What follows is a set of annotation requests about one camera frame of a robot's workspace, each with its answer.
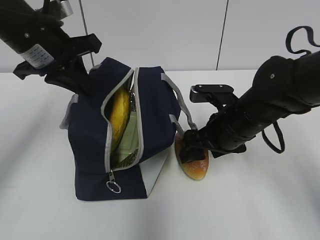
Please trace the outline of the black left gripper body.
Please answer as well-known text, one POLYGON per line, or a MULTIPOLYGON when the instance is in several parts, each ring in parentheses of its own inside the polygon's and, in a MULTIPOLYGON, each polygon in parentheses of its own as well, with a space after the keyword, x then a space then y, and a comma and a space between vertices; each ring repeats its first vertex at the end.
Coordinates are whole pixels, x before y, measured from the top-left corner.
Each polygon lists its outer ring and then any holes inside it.
POLYGON ((29 75, 45 76, 62 70, 75 70, 86 73, 82 56, 98 53, 102 42, 95 34, 71 37, 62 48, 54 47, 46 50, 39 43, 35 44, 20 56, 24 61, 13 70, 21 80, 29 75))

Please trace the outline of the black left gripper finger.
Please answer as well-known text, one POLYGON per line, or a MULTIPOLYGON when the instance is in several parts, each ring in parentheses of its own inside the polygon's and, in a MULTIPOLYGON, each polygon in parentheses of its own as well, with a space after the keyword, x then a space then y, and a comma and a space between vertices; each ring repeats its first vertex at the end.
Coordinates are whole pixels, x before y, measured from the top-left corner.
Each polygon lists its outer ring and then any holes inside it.
POLYGON ((78 80, 79 76, 77 74, 64 70, 48 73, 44 79, 47 84, 55 85, 74 93, 80 92, 78 80))
POLYGON ((81 56, 77 56, 69 65, 70 78, 73 81, 77 93, 86 96, 93 96, 95 93, 94 84, 85 68, 81 56))

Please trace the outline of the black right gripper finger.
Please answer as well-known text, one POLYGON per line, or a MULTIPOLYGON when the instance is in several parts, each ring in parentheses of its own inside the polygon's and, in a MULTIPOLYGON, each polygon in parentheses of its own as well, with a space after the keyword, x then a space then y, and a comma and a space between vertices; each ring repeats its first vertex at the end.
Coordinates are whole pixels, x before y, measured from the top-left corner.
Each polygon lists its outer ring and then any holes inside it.
POLYGON ((182 164, 188 164, 194 161, 202 161, 205 159, 205 151, 201 148, 186 149, 183 147, 180 150, 179 158, 182 164))

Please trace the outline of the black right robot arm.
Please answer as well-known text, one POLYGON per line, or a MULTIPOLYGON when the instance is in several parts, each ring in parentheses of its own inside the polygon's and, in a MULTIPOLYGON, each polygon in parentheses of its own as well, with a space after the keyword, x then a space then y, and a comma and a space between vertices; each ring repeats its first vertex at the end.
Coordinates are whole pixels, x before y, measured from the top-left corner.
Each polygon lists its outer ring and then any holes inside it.
POLYGON ((251 87, 240 97, 225 84, 194 85, 190 89, 193 103, 210 103, 216 107, 207 124, 188 130, 182 139, 179 158, 182 163, 203 160, 205 151, 214 158, 246 151, 246 142, 265 128, 273 126, 280 143, 277 153, 285 150, 278 120, 302 115, 320 105, 320 54, 314 52, 297 59, 272 56, 254 75, 251 87))

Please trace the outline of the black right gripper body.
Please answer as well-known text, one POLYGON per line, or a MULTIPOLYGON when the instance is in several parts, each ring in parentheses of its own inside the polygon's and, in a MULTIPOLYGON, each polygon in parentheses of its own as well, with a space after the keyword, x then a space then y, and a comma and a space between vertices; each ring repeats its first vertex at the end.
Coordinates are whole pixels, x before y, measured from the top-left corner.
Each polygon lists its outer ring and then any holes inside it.
POLYGON ((211 151, 214 158, 219 158, 228 154, 241 154, 247 150, 245 144, 241 144, 234 150, 225 150, 200 130, 195 129, 187 130, 184 133, 183 147, 185 147, 187 150, 192 148, 209 150, 211 151))

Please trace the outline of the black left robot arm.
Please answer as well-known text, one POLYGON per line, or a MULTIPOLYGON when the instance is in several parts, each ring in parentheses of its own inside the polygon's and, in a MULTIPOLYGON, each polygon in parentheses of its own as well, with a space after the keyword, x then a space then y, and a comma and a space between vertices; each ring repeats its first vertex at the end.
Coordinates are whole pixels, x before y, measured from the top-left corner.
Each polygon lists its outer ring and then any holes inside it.
POLYGON ((102 46, 95 34, 70 37, 63 19, 73 14, 68 0, 45 0, 33 9, 24 0, 0 2, 0 39, 23 58, 13 73, 21 80, 44 77, 47 84, 91 96, 94 84, 82 57, 102 46))

